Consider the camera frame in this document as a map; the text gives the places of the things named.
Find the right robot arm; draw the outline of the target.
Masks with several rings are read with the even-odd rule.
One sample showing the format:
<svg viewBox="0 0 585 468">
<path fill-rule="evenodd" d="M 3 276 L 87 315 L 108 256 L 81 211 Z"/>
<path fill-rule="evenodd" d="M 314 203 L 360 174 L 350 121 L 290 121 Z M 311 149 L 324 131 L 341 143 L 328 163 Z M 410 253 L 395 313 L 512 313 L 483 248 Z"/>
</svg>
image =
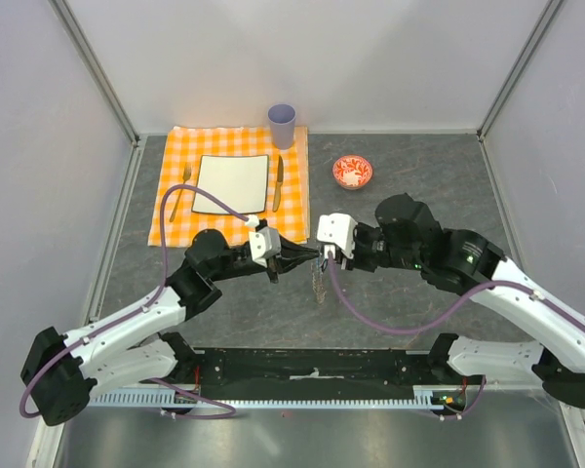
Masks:
<svg viewBox="0 0 585 468">
<path fill-rule="evenodd" d="M 477 377 L 540 382 L 549 396 L 585 410 L 584 315 L 530 279 L 484 236 L 442 227 L 426 204 L 408 194 L 383 200 L 374 216 L 376 226 L 349 214 L 320 216 L 317 239 L 332 275 L 338 268 L 417 271 L 429 285 L 458 297 L 430 323 L 431 328 L 473 301 L 531 338 L 508 343 L 443 333 L 427 355 L 426 368 L 434 381 L 446 384 L 458 377 Z"/>
</svg>

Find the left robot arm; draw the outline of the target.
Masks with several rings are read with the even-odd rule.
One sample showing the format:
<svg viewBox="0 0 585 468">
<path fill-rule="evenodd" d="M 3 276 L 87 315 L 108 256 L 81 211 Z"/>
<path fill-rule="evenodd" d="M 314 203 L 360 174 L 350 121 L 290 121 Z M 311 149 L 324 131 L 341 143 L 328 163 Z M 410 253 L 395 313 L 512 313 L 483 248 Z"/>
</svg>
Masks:
<svg viewBox="0 0 585 468">
<path fill-rule="evenodd" d="M 251 233 L 237 247 L 215 229 L 200 231 L 178 270 L 153 292 L 95 324 L 67 333 L 49 327 L 36 334 L 20 372 L 25 385 L 20 414 L 57 426 L 117 387 L 163 378 L 186 382 L 195 369 L 195 354 L 168 328 L 219 300 L 218 281 L 266 274 L 277 283 L 280 275 L 318 255 L 272 227 Z M 26 409 L 29 401 L 37 408 L 34 413 Z"/>
</svg>

